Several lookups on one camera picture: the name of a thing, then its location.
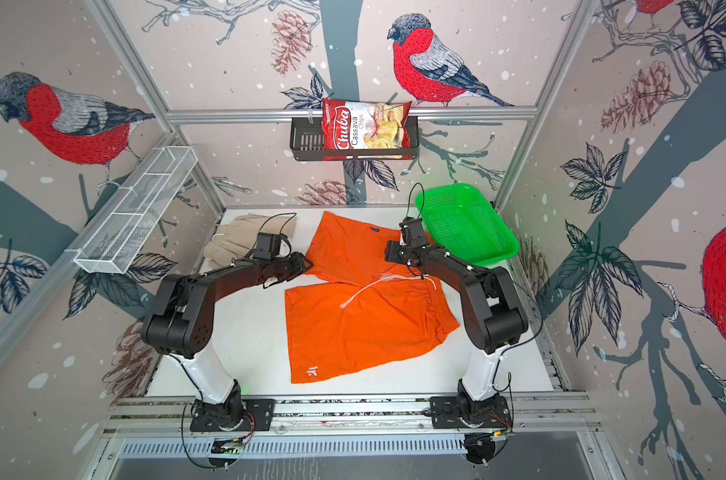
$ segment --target orange shorts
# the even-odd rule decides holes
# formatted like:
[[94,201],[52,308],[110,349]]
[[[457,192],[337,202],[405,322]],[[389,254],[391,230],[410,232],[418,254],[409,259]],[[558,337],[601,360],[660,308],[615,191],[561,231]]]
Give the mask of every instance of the orange shorts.
[[[424,355],[459,327],[440,280],[418,279],[406,266],[385,261],[387,241],[399,239],[399,230],[323,214],[307,251],[315,264],[309,273],[333,283],[285,292],[291,383]],[[413,280],[369,286],[389,275]]]

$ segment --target green basket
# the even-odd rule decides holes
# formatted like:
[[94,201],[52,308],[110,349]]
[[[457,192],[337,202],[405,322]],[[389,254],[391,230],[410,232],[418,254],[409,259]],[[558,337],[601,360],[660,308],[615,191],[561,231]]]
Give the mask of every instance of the green basket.
[[[417,208],[421,198],[422,194],[416,197]],[[436,243],[471,264],[492,266],[517,255],[521,248],[504,220],[470,185],[427,190],[421,216]]]

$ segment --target folded beige clothing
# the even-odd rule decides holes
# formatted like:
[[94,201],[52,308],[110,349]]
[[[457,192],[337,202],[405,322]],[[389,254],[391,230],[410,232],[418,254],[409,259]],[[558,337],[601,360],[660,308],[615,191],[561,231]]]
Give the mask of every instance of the folded beige clothing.
[[291,238],[296,227],[296,217],[286,220],[287,216],[276,216],[267,221],[269,216],[248,214],[236,216],[229,225],[221,225],[214,237],[205,246],[203,254],[209,259],[209,267],[213,269],[229,265],[233,258],[246,255],[253,248],[256,234],[283,234]]

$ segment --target red chip bag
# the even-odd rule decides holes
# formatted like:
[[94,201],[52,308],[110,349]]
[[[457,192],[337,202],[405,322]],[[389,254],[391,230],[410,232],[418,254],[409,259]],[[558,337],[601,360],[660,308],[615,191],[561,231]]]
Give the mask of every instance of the red chip bag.
[[[367,104],[324,99],[322,127],[325,149],[410,148],[411,142],[405,129],[410,108],[410,101],[405,104]],[[411,159],[403,155],[373,158]]]

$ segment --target white table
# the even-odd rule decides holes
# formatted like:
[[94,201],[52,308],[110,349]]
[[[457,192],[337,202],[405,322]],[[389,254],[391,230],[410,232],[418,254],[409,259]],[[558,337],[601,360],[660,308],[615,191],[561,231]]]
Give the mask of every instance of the white table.
[[[405,214],[403,206],[329,207],[326,210],[387,228],[396,229]],[[323,208],[228,210],[223,224],[248,213],[272,216],[296,211],[296,228],[291,244],[306,252],[320,224]],[[366,395],[379,393],[431,394],[456,392],[457,381],[464,375],[470,351],[475,348],[461,315],[461,301],[456,290],[443,283],[448,306],[460,328],[448,335],[442,345],[425,355],[390,362],[357,373],[323,382],[291,384],[288,339],[285,329],[284,292],[295,286],[322,283],[317,277],[303,275],[288,283],[268,289],[248,288],[235,292],[216,303],[213,346],[224,368],[237,379],[243,395]],[[521,341],[531,338],[532,329]],[[518,347],[505,355],[497,381],[504,385],[512,372],[515,392],[551,392],[552,384],[536,342]],[[193,396],[195,389],[177,362],[163,358],[149,385],[147,396]]]

